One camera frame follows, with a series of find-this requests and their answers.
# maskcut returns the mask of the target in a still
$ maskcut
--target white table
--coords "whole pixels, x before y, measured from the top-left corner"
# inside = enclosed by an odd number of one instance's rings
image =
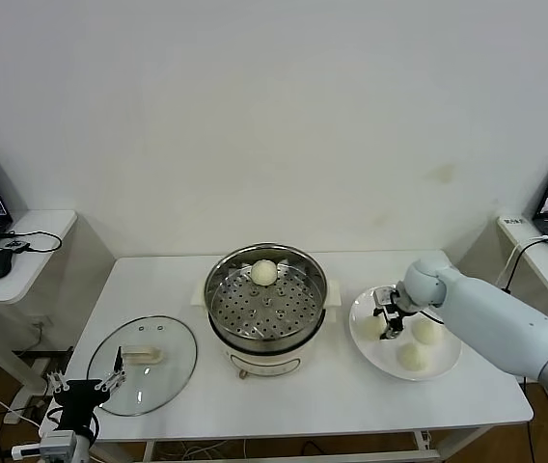
[[[76,345],[67,377],[85,378],[98,344],[122,324],[166,314],[195,334],[199,357],[193,376],[175,399],[144,416],[122,418],[97,410],[100,443],[465,428],[438,450],[386,455],[392,461],[447,458],[491,426],[526,422],[533,411],[512,376],[467,346],[449,374],[414,383],[381,372],[352,343],[346,320],[353,299],[369,287],[394,283],[422,254],[314,254],[328,278],[341,284],[337,321],[324,324],[315,339],[315,358],[296,372],[243,381],[220,351],[204,311],[190,306],[196,285],[219,258],[119,259]],[[45,420],[41,434],[53,427]],[[385,461],[376,455],[378,460],[337,461]]]
[[[9,230],[16,233],[43,231],[66,237],[76,220],[73,210],[28,210],[13,214],[14,222]],[[57,245],[57,240],[44,235],[27,236],[22,239],[29,242],[35,249],[49,249]],[[20,301],[38,278],[53,253],[23,253],[13,258],[11,273],[0,279],[0,304],[15,304]],[[25,386],[12,403],[13,407],[24,406],[30,396],[41,394],[46,388],[46,381],[41,373],[48,361],[37,359],[32,368],[0,340],[0,367]],[[15,416],[10,416],[7,422],[16,422]]]

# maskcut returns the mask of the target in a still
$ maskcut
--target pot lid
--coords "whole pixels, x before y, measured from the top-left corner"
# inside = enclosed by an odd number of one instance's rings
[[[190,329],[169,316],[137,318],[114,331],[94,353],[88,378],[104,379],[122,350],[125,382],[100,408],[125,417],[143,415],[173,399],[197,362]]]

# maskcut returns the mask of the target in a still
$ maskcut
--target white robotic arm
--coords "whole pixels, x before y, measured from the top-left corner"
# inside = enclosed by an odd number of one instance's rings
[[[446,327],[497,368],[548,390],[548,317],[456,270],[444,253],[414,262],[397,284],[402,313],[432,306]]]

